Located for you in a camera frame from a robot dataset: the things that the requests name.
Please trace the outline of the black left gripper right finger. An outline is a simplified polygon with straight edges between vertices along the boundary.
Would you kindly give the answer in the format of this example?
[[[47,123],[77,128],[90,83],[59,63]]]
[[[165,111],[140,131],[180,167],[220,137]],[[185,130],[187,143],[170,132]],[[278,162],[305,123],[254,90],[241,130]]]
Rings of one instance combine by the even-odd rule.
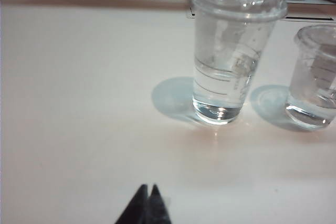
[[[171,224],[171,218],[157,184],[154,184],[145,201],[142,223]]]

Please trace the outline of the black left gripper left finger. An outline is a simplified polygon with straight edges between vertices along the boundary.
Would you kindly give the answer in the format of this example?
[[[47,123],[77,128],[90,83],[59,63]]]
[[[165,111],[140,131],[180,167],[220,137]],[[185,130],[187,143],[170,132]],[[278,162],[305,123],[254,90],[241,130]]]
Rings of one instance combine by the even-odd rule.
[[[145,208],[148,199],[148,186],[142,184],[119,216],[115,224],[141,224],[145,222]]]

